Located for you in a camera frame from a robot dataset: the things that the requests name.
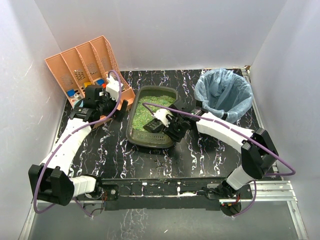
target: white wall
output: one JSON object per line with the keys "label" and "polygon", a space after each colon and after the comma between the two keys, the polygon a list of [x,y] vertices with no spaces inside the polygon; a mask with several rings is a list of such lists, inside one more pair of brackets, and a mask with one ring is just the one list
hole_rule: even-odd
{"label": "white wall", "polygon": [[29,167],[50,151],[65,97],[45,65],[60,49],[37,5],[0,4],[0,238],[16,240],[31,206]]}
{"label": "white wall", "polygon": [[265,127],[296,168],[290,180],[311,240],[320,239],[319,39],[320,1],[289,0],[251,67]]}
{"label": "white wall", "polygon": [[62,50],[100,35],[121,70],[251,65],[286,0],[35,0]]}

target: robotic arm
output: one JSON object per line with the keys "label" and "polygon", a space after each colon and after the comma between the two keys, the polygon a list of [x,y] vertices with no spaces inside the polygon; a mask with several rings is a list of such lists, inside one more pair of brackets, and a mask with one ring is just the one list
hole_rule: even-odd
{"label": "robotic arm", "polygon": [[[87,124],[112,112],[119,97],[119,87],[118,82],[110,76],[106,89],[100,85],[89,85],[85,89],[85,98],[75,105],[66,128],[52,152],[40,165],[34,164],[28,171],[32,193],[35,195],[40,173],[54,153],[40,182],[38,200],[66,206],[73,197],[98,191],[99,179],[97,177],[83,175],[68,178],[68,172],[80,145],[92,130],[92,127]],[[127,106],[128,101],[124,100],[121,109],[116,110],[112,117],[121,121]]]}
{"label": "robotic arm", "polygon": [[221,120],[199,106],[189,111],[188,115],[182,115],[177,113],[185,109],[180,100],[177,100],[169,108],[175,111],[169,111],[164,108],[158,110],[153,115],[154,119],[146,124],[144,129],[151,133],[163,131],[174,142],[180,142],[187,130],[194,129],[199,133],[210,135],[225,142],[241,153],[242,164],[213,190],[214,193],[218,193],[222,197],[232,198],[242,186],[253,180],[262,179],[276,161],[272,155],[245,138],[254,139],[278,155],[268,132],[263,128],[259,128],[256,131],[241,128]]}

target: marble tabletop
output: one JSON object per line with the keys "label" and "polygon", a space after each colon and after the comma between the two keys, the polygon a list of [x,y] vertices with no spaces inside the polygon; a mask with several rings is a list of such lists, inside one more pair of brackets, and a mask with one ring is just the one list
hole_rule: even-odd
{"label": "marble tabletop", "polygon": [[[123,71],[121,74],[137,93],[144,85],[166,86],[178,91],[184,103],[195,106],[194,88],[206,70]],[[240,69],[233,71],[242,76]],[[58,136],[68,121],[71,105],[66,103]],[[93,129],[83,141],[69,169],[69,177],[84,174],[102,178],[227,177],[241,163],[241,155],[214,137],[187,132],[180,143],[167,149],[137,146],[126,138],[129,112],[121,122],[111,120]],[[251,108],[236,124],[257,129]]]}

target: plastic bag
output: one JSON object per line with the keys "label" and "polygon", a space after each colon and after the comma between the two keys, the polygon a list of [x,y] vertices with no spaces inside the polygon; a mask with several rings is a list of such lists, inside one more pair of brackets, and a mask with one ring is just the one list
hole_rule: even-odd
{"label": "plastic bag", "polygon": [[195,99],[218,118],[227,113],[226,121],[234,123],[251,108],[254,94],[244,77],[223,68],[203,74],[195,85]]}

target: litter box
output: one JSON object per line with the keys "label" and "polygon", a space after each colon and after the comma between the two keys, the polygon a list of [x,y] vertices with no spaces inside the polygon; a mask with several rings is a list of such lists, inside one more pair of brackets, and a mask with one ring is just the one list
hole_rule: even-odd
{"label": "litter box", "polygon": [[138,107],[138,103],[141,98],[144,97],[161,97],[161,96],[169,96],[174,99],[179,98],[178,92],[170,87],[166,86],[143,86],[140,88],[138,93],[135,96],[132,108],[130,110],[130,117],[128,121],[128,125],[126,128],[126,138],[130,143],[147,147],[147,148],[169,148],[174,145],[174,142],[170,137],[165,135],[163,132],[160,133],[151,133],[144,132],[137,129],[134,129],[132,126],[134,116],[136,114],[136,110]]}

